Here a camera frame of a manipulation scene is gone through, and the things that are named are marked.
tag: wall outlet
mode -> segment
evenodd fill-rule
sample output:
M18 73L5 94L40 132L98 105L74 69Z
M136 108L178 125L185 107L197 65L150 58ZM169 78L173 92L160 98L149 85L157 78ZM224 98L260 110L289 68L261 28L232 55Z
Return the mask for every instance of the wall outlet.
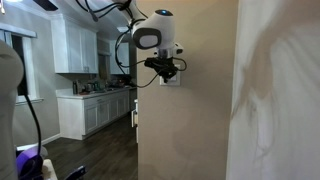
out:
M178 69L180 69L180 64L175 64ZM180 71L177 72L175 76L171 79L168 79L168 82L165 83L163 78L160 76L160 85L161 86L180 86Z

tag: wooden floor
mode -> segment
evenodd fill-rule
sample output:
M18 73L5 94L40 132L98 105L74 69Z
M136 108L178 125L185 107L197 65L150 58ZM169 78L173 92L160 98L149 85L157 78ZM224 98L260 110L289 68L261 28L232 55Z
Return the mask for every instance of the wooden floor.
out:
M135 128L126 116L83 140L59 138L45 147L59 180L86 166L84 179L138 179L138 145Z

